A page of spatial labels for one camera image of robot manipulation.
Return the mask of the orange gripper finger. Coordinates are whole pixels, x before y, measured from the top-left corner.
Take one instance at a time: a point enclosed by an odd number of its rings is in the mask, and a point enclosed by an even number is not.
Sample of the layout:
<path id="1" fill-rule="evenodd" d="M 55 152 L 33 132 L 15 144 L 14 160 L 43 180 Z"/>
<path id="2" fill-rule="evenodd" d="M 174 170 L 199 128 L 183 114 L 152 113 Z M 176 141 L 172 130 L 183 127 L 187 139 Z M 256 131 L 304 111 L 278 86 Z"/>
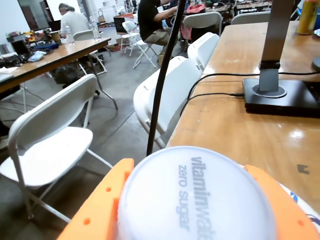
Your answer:
<path id="1" fill-rule="evenodd" d="M 134 165 L 132 158 L 120 160 L 85 200 L 58 239 L 115 240 L 121 193 Z"/>
<path id="2" fill-rule="evenodd" d="M 275 179 L 252 165 L 245 165 L 244 169 L 257 181 L 271 205 L 278 240 L 318 240 L 320 238 L 310 218 Z"/>

